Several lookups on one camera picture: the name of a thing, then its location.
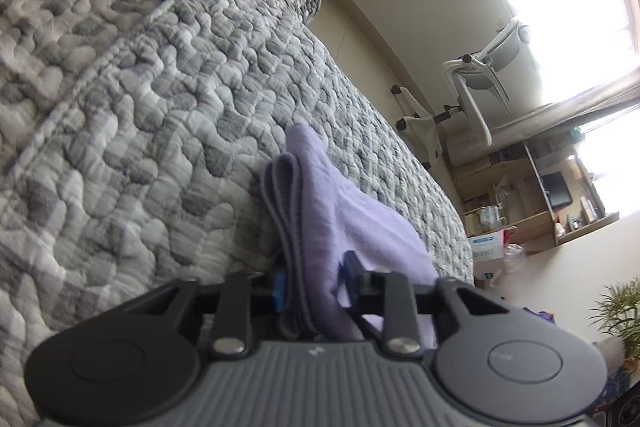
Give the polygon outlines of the green potted plant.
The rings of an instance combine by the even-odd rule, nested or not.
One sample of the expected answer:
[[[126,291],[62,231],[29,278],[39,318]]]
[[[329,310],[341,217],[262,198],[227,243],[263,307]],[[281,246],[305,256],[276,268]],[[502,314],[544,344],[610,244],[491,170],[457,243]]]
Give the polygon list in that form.
[[[639,363],[639,277],[605,287],[591,309],[591,324],[601,338],[594,345],[612,375],[626,366],[631,372]]]

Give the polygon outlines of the lavender purple garment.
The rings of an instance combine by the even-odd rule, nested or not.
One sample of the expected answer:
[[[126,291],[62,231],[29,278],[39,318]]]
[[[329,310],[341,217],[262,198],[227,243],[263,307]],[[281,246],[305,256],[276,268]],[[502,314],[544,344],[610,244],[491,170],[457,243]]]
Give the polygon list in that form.
[[[284,153],[262,173],[262,199],[286,268],[285,336],[361,339],[346,311],[340,275],[347,251],[369,270],[390,269],[425,285],[437,279],[432,255],[413,226],[343,176],[306,124],[286,130]]]

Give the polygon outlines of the white grey office chair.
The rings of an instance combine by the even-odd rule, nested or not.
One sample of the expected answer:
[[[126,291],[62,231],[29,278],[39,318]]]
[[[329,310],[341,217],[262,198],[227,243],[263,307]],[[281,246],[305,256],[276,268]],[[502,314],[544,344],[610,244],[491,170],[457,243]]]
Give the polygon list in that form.
[[[396,121],[396,129],[399,132],[404,132],[408,129],[409,124],[418,124],[425,129],[426,144],[424,147],[427,161],[423,161],[422,165],[427,170],[430,170],[442,156],[438,126],[456,114],[465,115],[475,138],[480,141],[480,145],[491,146],[494,144],[490,128],[475,102],[472,92],[491,93],[501,103],[506,113],[510,114],[510,96],[499,79],[498,72],[515,60],[522,44],[529,43],[528,26],[513,17],[506,24],[506,27],[501,29],[483,49],[465,53],[442,64],[440,69],[442,77],[454,90],[457,103],[445,105],[442,113],[436,115],[431,114],[423,107],[407,88],[397,86],[397,84],[390,88],[390,93],[393,96],[402,95],[413,109],[413,115],[404,116]]]

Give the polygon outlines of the grey white quilted blanket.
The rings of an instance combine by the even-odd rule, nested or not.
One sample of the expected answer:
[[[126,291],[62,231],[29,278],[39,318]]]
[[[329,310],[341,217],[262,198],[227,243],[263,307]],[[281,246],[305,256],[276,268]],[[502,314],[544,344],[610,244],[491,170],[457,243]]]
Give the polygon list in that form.
[[[1,0],[1,421],[49,336],[178,275],[265,271],[289,124],[469,281],[445,192],[309,30],[321,0]]]

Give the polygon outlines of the wooden desk shelf unit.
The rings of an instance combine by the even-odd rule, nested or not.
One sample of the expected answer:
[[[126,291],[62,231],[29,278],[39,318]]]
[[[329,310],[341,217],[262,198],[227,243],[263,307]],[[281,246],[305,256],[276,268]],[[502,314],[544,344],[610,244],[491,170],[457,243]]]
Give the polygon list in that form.
[[[584,141],[578,128],[552,130],[452,169],[466,233],[503,231],[533,254],[620,219],[579,156]]]

